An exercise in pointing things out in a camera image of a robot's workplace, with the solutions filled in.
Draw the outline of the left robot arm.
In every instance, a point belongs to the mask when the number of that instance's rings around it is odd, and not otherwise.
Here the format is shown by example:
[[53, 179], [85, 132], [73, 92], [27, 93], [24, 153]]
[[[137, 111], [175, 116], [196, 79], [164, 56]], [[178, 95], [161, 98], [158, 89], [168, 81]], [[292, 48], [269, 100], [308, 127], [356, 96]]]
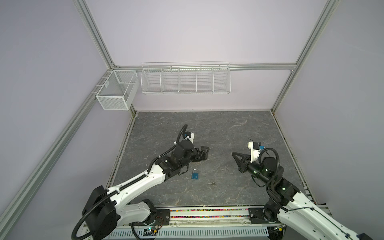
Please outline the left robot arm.
[[192, 162], [205, 161], [210, 148], [194, 146], [194, 134], [184, 125], [178, 133], [172, 147], [156, 156], [149, 167], [135, 177], [118, 185], [105, 189], [95, 188], [82, 211], [82, 217], [76, 223], [71, 238], [84, 240], [93, 238], [102, 240], [116, 227], [123, 224], [152, 224], [158, 217], [158, 210], [150, 200], [138, 204], [131, 201], [145, 191], [162, 184], [174, 176], [184, 174]]

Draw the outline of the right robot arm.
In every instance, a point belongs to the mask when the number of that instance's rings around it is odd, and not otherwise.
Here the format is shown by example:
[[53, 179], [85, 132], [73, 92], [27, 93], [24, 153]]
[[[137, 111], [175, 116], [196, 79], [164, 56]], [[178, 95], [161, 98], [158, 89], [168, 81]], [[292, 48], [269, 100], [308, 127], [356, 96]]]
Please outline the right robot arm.
[[370, 236], [345, 227], [321, 210], [295, 185], [283, 177], [280, 156], [273, 148], [252, 149], [250, 155], [232, 153], [238, 170], [261, 182], [269, 201], [264, 206], [268, 222], [280, 222], [308, 240], [369, 240]]

